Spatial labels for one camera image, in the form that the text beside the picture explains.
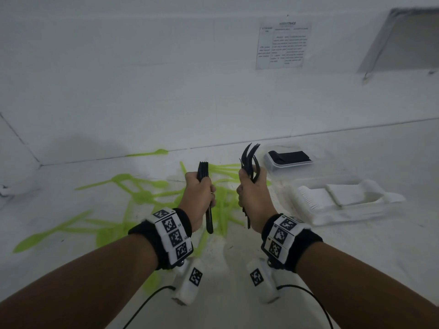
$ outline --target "wristband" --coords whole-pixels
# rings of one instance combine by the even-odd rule
[[[141,234],[157,254],[159,269],[172,269],[187,258],[194,248],[190,241],[192,225],[186,213],[179,209],[163,208],[128,231]]]
[[[311,226],[297,217],[283,214],[272,216],[262,230],[262,251],[276,268],[296,272],[295,267],[305,250],[322,238],[311,231]]]

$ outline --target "forearm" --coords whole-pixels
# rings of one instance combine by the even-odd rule
[[[434,304],[325,243],[312,244],[296,271],[342,329],[439,328]]]
[[[149,241],[129,235],[50,272],[0,303],[8,328],[104,328],[157,268]]]

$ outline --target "paper notice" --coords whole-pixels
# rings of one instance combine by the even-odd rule
[[[261,26],[256,69],[302,66],[310,32],[311,23],[283,21]]]

